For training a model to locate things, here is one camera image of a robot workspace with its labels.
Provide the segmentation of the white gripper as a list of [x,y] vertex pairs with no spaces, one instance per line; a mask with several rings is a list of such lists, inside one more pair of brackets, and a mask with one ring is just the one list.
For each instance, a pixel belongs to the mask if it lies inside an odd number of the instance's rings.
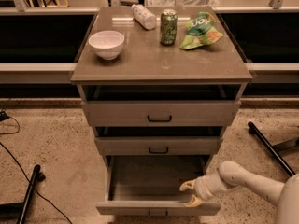
[[195,180],[188,180],[184,182],[180,187],[180,191],[186,191],[188,189],[194,190],[194,194],[191,199],[185,203],[187,207],[197,207],[214,197],[214,194],[209,189],[208,185],[209,176],[200,176]]

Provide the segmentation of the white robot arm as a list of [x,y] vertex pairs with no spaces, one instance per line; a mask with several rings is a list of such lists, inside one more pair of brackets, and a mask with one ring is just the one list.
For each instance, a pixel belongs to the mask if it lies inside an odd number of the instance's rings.
[[251,173],[234,161],[224,161],[215,173],[188,180],[179,190],[193,190],[194,194],[185,205],[197,207],[219,193],[241,187],[249,189],[277,208],[275,224],[299,224],[299,174],[282,183]]

